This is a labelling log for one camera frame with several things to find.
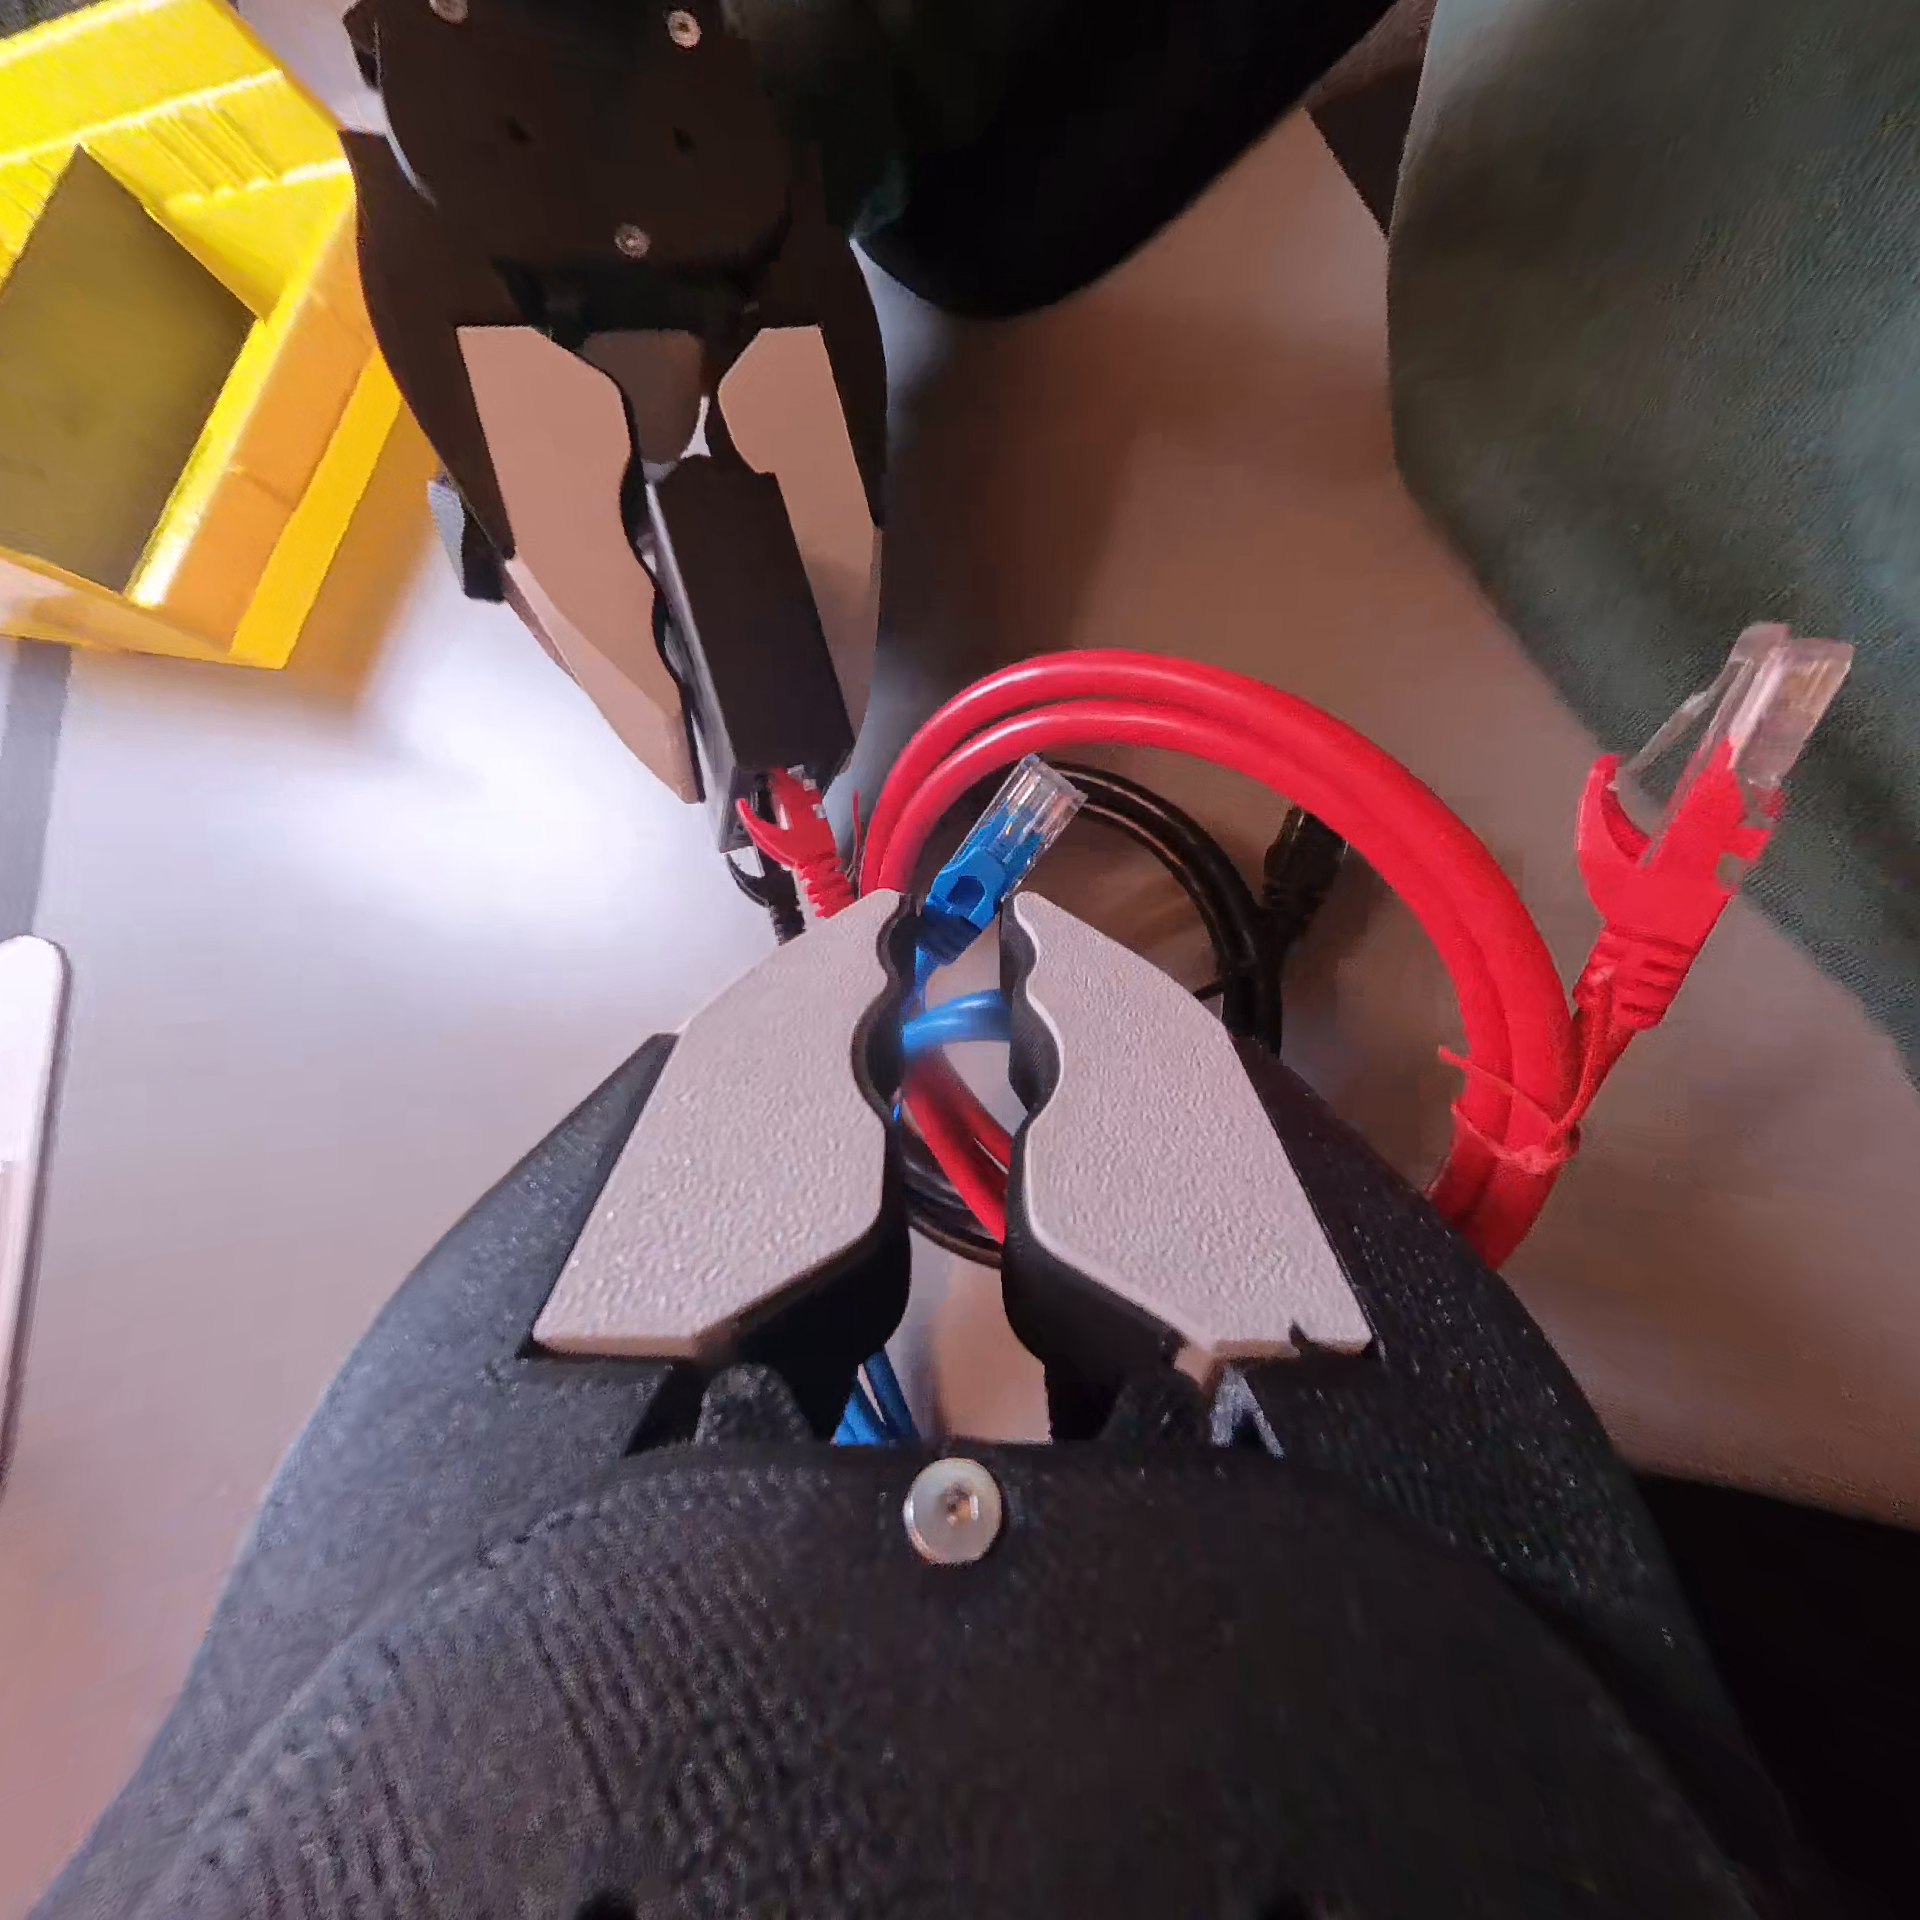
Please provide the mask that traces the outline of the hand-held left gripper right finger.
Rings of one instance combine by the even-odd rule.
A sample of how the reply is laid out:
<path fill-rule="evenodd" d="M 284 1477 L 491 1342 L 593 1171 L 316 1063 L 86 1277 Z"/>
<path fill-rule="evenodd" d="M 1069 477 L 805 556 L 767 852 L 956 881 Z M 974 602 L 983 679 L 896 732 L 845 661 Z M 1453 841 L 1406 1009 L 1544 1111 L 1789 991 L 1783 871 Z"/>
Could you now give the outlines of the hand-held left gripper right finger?
<path fill-rule="evenodd" d="M 1043 897 L 1003 909 L 998 956 L 1024 1105 L 1000 1298 L 1039 1364 L 1120 1389 L 1364 1353 L 1369 1319 L 1229 1028 Z"/>

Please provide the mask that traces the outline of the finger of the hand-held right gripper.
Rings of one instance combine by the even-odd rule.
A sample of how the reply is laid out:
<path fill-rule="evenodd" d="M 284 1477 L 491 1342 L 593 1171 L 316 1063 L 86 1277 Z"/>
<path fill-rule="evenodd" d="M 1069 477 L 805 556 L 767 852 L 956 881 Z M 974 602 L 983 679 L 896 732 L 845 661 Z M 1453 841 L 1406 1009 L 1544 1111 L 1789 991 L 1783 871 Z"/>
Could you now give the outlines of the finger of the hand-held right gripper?
<path fill-rule="evenodd" d="M 632 431 L 608 373 L 529 327 L 460 327 L 507 514 L 509 604 L 617 740 L 678 799 L 702 795 L 655 586 L 622 516 Z"/>
<path fill-rule="evenodd" d="M 852 732 L 872 690 L 879 525 L 819 327 L 767 327 L 720 381 L 735 453 L 782 492 Z"/>

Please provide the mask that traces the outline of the yellow divided bin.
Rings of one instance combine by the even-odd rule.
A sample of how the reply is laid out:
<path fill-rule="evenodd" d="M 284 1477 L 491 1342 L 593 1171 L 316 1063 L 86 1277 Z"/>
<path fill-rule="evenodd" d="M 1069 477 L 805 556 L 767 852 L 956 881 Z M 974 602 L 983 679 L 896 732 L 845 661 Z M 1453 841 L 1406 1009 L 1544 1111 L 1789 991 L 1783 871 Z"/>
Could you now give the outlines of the yellow divided bin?
<path fill-rule="evenodd" d="M 5 33 L 3 633 L 284 667 L 403 406 L 335 114 L 232 5 Z"/>

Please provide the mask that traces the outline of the black power adapter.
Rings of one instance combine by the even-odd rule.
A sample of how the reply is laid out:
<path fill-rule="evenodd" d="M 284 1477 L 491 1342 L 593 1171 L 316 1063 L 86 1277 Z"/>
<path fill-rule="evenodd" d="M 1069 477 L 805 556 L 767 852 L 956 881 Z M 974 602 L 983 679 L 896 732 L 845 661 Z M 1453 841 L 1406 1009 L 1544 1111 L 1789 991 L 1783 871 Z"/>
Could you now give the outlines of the black power adapter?
<path fill-rule="evenodd" d="M 663 653 L 720 838 L 775 770 L 828 783 L 852 750 L 848 706 L 771 473 L 691 455 L 647 493 Z"/>

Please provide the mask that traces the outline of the black padded wrist rest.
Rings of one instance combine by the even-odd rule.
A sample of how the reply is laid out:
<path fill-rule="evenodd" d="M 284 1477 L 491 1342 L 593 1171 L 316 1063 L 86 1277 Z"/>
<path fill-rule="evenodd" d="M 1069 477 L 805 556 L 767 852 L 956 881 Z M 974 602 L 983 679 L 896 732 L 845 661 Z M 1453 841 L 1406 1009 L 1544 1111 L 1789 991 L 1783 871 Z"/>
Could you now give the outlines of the black padded wrist rest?
<path fill-rule="evenodd" d="M 1112 271 L 1344 63 L 1388 3 L 726 3 L 828 221 L 943 313 L 1007 321 Z"/>

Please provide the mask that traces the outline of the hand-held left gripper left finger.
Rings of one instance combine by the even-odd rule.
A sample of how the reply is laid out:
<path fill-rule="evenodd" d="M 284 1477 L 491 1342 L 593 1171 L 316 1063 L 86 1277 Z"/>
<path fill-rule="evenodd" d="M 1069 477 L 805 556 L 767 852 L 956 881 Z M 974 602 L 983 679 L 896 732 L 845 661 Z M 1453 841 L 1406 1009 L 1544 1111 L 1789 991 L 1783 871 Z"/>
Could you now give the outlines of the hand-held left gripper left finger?
<path fill-rule="evenodd" d="M 534 1319 L 549 1353 L 864 1361 L 905 1310 L 894 1132 L 905 901 L 821 922 L 669 1038 Z"/>

